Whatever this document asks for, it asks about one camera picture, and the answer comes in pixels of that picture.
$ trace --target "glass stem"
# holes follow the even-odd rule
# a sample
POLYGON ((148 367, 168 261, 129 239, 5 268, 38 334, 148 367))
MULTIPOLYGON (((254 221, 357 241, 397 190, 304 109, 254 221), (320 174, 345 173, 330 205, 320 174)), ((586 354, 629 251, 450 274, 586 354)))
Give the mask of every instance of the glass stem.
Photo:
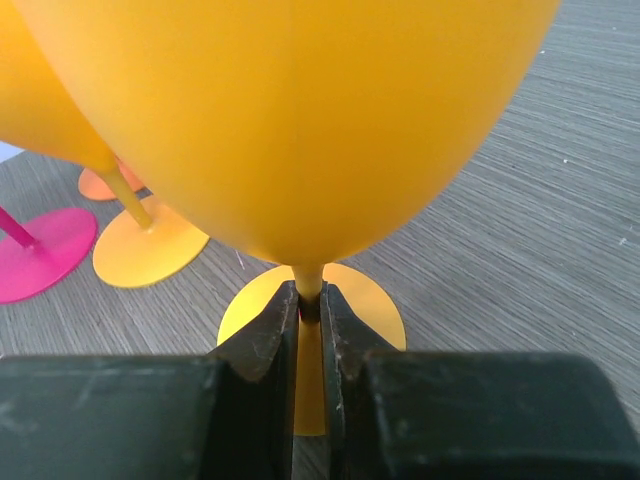
POLYGON ((9 213, 0 208, 0 229, 7 232, 11 238, 18 242, 22 247, 33 247, 38 240, 25 230, 9 213))
POLYGON ((320 321, 324 265, 298 265, 291 268, 300 295, 300 319, 306 323, 317 323, 320 321))
POLYGON ((125 180, 119 168, 107 173, 100 173, 100 178, 109 186, 116 198, 122 203, 142 230, 148 230, 153 224, 153 218, 144 209, 142 203, 125 180))

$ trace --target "goblet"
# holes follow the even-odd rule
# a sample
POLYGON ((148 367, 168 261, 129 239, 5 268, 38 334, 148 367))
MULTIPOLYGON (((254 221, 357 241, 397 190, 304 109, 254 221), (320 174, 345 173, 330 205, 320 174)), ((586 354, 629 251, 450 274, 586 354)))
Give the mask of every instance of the goblet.
MULTIPOLYGON (((314 311, 324 278, 397 347, 388 296, 331 262, 407 223, 455 177, 559 3, 15 0, 71 96, 146 185, 211 236, 283 265, 233 300, 220 341, 286 278, 302 313, 314 311)), ((318 325, 303 315, 300 327, 295 429, 319 434, 318 325)))
POLYGON ((0 29, 0 139, 91 169, 125 207, 96 243, 96 274, 113 286, 142 287, 191 262, 209 237, 155 196, 137 198, 10 0, 0 0, 0 29))
MULTIPOLYGON (((118 162, 120 173, 122 173, 122 176, 131 190, 134 192, 142 190, 144 185, 138 177, 136 177, 134 173, 118 158, 116 158, 116 161, 118 162)), ((100 178, 100 175, 97 175, 89 168, 82 170, 80 177, 78 177, 78 190, 84 197, 96 202, 106 202, 116 199, 115 194, 111 191, 104 180, 100 178)))
POLYGON ((63 208, 20 225, 0 208, 0 305, 20 302, 62 281, 82 263, 98 234, 96 217, 63 208))

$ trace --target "pink disc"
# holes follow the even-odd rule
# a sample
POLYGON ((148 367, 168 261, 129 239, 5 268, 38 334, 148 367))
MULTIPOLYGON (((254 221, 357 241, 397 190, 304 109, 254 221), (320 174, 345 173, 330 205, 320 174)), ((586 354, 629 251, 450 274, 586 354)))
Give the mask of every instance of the pink disc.
POLYGON ((96 217, 82 208, 55 210, 22 226, 38 243, 25 248, 8 236, 0 240, 0 305, 53 287, 80 265, 98 235, 96 217))

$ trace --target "black robotic claw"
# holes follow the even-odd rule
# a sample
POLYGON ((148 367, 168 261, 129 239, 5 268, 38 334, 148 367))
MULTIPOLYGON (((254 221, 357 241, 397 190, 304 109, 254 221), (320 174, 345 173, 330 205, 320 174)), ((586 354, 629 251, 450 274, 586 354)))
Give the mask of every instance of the black robotic claw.
MULTIPOLYGON (((572 355, 398 352, 320 302, 331 479, 639 479, 613 387, 572 355)), ((291 478, 298 296, 206 356, 0 361, 0 478, 291 478)))

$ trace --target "gray wood surface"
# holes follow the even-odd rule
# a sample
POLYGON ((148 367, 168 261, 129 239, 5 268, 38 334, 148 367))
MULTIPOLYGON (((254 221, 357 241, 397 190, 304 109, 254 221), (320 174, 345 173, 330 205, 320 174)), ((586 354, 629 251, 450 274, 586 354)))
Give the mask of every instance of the gray wood surface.
MULTIPOLYGON (((82 206, 104 227, 120 207, 84 200, 78 173, 21 154, 0 165, 0 205, 23 221, 82 206)), ((640 428, 640 2, 566 1, 464 172, 346 263, 395 299, 410 348, 587 354, 640 428)), ((0 307, 0 353, 206 352, 233 295, 266 268, 211 241, 175 277, 126 291, 86 261, 47 294, 0 307)), ((322 444, 299 442, 296 478, 323 478, 322 444)))

